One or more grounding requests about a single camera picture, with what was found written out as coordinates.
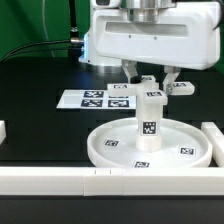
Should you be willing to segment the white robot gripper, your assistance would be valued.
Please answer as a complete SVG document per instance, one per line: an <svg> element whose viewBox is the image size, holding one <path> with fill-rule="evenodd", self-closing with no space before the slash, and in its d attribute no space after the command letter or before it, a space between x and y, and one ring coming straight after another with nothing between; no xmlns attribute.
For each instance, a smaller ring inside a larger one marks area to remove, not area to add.
<svg viewBox="0 0 224 224"><path fill-rule="evenodd" d="M174 1L92 1L89 62L119 66L140 83L135 62L164 65L171 94L180 68L203 70L220 57L221 4Z"/></svg>

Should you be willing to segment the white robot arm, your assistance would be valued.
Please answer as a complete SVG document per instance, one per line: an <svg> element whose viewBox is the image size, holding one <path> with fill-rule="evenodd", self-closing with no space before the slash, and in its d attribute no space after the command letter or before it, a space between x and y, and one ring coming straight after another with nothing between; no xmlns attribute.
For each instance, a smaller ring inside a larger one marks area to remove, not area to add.
<svg viewBox="0 0 224 224"><path fill-rule="evenodd" d="M90 0L80 61L123 68L128 78L138 62L162 65L163 91L172 95L183 68L204 70L219 60L223 16L222 0Z"/></svg>

